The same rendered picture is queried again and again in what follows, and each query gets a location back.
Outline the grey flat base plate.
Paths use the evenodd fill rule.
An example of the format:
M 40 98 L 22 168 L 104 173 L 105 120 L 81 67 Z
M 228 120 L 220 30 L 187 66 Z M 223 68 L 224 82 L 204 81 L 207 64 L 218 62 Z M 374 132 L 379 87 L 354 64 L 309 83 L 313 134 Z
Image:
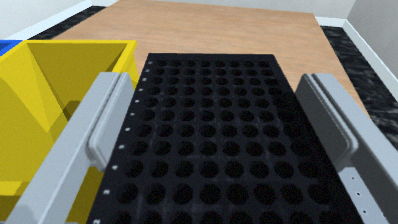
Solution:
M 389 224 L 354 167 L 338 174 L 365 224 Z

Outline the black well plate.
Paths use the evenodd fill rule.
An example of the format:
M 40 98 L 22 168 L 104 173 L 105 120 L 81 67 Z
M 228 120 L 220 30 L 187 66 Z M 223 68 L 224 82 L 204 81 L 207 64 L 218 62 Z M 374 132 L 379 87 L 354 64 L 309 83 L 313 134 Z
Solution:
M 365 223 L 273 54 L 149 53 L 86 224 Z

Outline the blue bin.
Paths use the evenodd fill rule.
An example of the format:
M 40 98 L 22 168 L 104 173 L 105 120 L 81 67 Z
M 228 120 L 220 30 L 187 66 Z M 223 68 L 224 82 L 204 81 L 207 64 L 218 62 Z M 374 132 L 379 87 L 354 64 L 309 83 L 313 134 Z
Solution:
M 0 40 L 0 57 L 22 41 L 23 40 Z

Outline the yellow recycle bin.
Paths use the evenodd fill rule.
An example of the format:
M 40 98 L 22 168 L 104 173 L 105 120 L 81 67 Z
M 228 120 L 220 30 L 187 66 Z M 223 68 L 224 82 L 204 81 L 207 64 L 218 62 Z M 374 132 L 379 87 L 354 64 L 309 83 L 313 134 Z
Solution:
M 100 72 L 127 72 L 135 91 L 136 47 L 136 40 L 23 40 L 0 57 L 0 224 L 18 202 L 6 200 L 20 199 Z M 86 224 L 103 174 L 89 167 L 65 224 Z

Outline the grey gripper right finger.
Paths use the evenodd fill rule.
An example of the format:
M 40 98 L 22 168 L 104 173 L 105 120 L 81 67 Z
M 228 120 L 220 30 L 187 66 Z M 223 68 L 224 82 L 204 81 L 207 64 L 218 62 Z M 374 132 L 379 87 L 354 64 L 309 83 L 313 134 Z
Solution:
M 331 73 L 304 73 L 294 93 L 337 173 L 355 167 L 389 224 L 398 224 L 398 151 Z

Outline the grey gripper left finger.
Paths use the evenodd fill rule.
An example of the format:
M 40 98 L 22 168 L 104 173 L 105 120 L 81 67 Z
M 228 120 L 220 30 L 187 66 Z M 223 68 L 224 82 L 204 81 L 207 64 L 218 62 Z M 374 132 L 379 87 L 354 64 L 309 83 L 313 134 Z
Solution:
M 105 172 L 134 94 L 127 72 L 100 72 L 4 224 L 64 224 L 89 167 Z

